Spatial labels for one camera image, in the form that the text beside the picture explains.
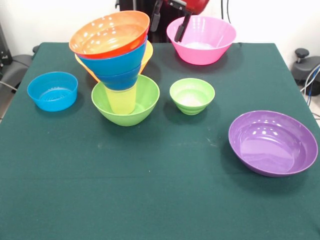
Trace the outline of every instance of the bowl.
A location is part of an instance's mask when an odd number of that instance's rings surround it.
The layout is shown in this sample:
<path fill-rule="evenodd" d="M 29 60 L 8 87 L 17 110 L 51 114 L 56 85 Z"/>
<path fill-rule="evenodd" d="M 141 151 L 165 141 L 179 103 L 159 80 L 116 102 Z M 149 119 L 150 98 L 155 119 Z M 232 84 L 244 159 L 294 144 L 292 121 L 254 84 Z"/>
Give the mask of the bowl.
<path fill-rule="evenodd" d="M 183 21 L 184 17 L 172 21 L 166 29 L 166 34 L 178 55 L 190 64 L 215 63 L 236 38 L 236 30 L 228 22 L 211 16 L 193 15 L 182 41 L 175 42 L 176 32 Z"/>
<path fill-rule="evenodd" d="M 87 70 L 87 72 L 97 81 L 97 82 L 100 82 L 100 80 L 97 78 L 97 76 L 94 74 L 93 71 L 91 71 L 81 60 L 80 58 L 74 54 L 74 57 L 76 59 L 76 61 L 85 69 Z"/>
<path fill-rule="evenodd" d="M 114 76 L 130 72 L 141 65 L 146 51 L 147 39 L 136 49 L 111 58 L 89 59 L 79 56 L 80 60 L 95 74 L 100 76 Z"/>
<path fill-rule="evenodd" d="M 160 90 L 152 79 L 139 75 L 136 82 L 135 108 L 130 114 L 113 113 L 106 95 L 103 83 L 97 83 L 91 93 L 91 99 L 95 107 L 109 121 L 120 126 L 129 127 L 139 124 L 149 116 L 158 102 Z"/>
<path fill-rule="evenodd" d="M 151 59 L 152 55 L 154 53 L 154 48 L 151 44 L 151 42 L 147 41 L 146 42 L 146 48 L 145 48 L 145 52 L 141 61 L 141 69 L 139 74 L 142 73 L 142 71 L 145 69 L 147 63 L 149 62 L 149 60 Z"/>
<path fill-rule="evenodd" d="M 300 173 L 318 155 L 317 141 L 308 128 L 275 111 L 258 110 L 240 115 L 232 122 L 228 137 L 244 165 L 268 177 Z"/>
<path fill-rule="evenodd" d="M 78 56 L 106 59 L 126 54 L 144 43 L 150 18 L 141 11 L 119 11 L 79 29 L 69 48 Z"/>
<path fill-rule="evenodd" d="M 96 77 L 103 82 L 103 84 L 111 90 L 121 91 L 131 88 L 135 85 L 138 74 L 141 68 L 141 64 L 135 69 L 125 72 L 119 75 L 113 76 L 101 76 L 96 75 Z"/>
<path fill-rule="evenodd" d="M 170 87 L 170 96 L 178 109 L 187 115 L 202 112 L 214 99 L 215 89 L 206 81 L 184 78 Z"/>
<path fill-rule="evenodd" d="M 77 99 L 78 80 L 67 72 L 48 72 L 33 79 L 27 93 L 35 104 L 47 112 L 69 108 Z"/>

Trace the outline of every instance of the orange bowl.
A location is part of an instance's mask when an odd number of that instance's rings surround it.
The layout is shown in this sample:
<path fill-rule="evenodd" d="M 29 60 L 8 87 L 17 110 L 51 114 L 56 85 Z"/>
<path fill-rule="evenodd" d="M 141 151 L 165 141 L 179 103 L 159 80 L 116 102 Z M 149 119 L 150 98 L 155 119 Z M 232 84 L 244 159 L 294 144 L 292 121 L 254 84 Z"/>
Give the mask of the orange bowl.
<path fill-rule="evenodd" d="M 149 16 L 141 11 L 112 13 L 79 29 L 70 39 L 69 48 L 84 58 L 113 58 L 143 44 L 149 25 Z"/>

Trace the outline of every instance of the cable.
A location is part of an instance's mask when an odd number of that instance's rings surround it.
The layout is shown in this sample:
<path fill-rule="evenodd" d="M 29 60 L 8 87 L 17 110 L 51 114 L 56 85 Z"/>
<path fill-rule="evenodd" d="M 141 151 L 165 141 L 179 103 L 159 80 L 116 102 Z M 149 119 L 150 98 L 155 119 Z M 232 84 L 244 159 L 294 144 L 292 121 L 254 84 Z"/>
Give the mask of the cable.
<path fill-rule="evenodd" d="M 314 112 L 313 112 L 312 114 L 313 114 L 313 115 L 316 115 L 318 118 L 320 118 L 320 115 L 318 115 L 318 114 L 316 114 L 316 113 L 314 113 Z"/>
<path fill-rule="evenodd" d="M 17 60 L 14 60 L 12 59 L 13 62 L 16 62 L 16 63 L 19 63 L 19 64 L 22 64 L 22 65 L 25 65 L 27 68 L 29 68 L 30 66 L 28 66 L 27 64 L 21 62 L 21 61 L 17 61 Z"/>
<path fill-rule="evenodd" d="M 221 0 L 221 18 L 224 19 L 224 0 Z"/>
<path fill-rule="evenodd" d="M 0 81 L 0 84 L 5 85 L 5 86 L 7 86 L 8 88 L 10 88 L 10 89 L 12 89 L 12 90 L 18 91 L 18 89 L 16 89 L 15 87 L 13 87 L 13 86 L 11 86 L 11 85 L 9 85 L 9 84 L 7 84 L 7 83 L 3 82 L 3 81 Z"/>
<path fill-rule="evenodd" d="M 308 77 L 306 78 L 305 80 L 305 84 L 304 84 L 304 87 L 300 90 L 300 92 L 304 91 L 304 95 L 306 95 L 306 91 L 307 91 L 307 87 L 309 87 L 310 84 L 312 84 L 312 82 L 315 80 L 316 76 L 319 74 L 319 67 L 320 67 L 320 64 L 318 64 L 308 75 Z"/>
<path fill-rule="evenodd" d="M 229 17 L 229 0 L 226 0 L 226 14 L 228 16 L 228 21 L 231 24 L 230 17 Z"/>

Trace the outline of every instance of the light green bowl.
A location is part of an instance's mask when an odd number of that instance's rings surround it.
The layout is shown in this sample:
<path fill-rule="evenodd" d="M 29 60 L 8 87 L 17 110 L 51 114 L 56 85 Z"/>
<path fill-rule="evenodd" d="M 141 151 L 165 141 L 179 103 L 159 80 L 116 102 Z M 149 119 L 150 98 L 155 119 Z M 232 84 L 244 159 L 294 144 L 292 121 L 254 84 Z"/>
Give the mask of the light green bowl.
<path fill-rule="evenodd" d="M 155 108 L 160 96 L 158 85 L 149 77 L 138 75 L 134 111 L 130 114 L 115 114 L 111 110 L 105 86 L 102 82 L 95 85 L 91 93 L 93 104 L 111 122 L 128 127 L 142 122 Z"/>
<path fill-rule="evenodd" d="M 187 115 L 203 111 L 215 95 L 215 89 L 208 82 L 197 78 L 180 79 L 170 87 L 172 100 Z"/>

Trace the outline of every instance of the blue strainer bowl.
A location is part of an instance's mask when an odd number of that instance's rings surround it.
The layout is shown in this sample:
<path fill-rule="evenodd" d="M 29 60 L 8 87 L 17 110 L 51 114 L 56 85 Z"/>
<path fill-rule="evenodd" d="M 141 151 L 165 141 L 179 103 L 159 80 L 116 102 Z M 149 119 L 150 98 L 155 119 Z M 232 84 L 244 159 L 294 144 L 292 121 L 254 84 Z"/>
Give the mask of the blue strainer bowl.
<path fill-rule="evenodd" d="M 27 93 L 42 110 L 57 112 L 67 109 L 77 99 L 78 80 L 67 72 L 54 71 L 33 79 Z"/>

